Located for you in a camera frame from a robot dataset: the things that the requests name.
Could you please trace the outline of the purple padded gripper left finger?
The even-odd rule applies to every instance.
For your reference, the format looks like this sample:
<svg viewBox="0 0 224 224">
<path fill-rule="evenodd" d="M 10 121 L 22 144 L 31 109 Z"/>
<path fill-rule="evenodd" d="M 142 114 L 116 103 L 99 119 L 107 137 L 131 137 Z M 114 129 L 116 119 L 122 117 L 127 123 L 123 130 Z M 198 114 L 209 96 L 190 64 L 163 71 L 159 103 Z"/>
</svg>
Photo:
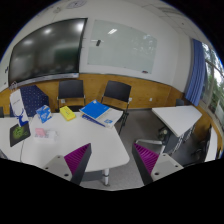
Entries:
<svg viewBox="0 0 224 224">
<path fill-rule="evenodd" d="M 43 169 L 79 185 L 83 179 L 91 154 L 91 144 L 88 143 L 65 156 L 56 155 Z"/>
</svg>

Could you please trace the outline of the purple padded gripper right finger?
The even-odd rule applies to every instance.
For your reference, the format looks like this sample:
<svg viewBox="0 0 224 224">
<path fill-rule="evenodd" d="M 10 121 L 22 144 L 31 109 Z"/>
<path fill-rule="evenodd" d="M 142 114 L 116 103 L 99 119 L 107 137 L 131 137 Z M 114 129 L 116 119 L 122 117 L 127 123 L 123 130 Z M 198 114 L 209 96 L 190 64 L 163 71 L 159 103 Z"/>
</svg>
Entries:
<svg viewBox="0 0 224 224">
<path fill-rule="evenodd" d="M 164 178 L 183 168 L 167 153 L 157 154 L 137 143 L 132 145 L 132 154 L 145 185 Z"/>
</svg>

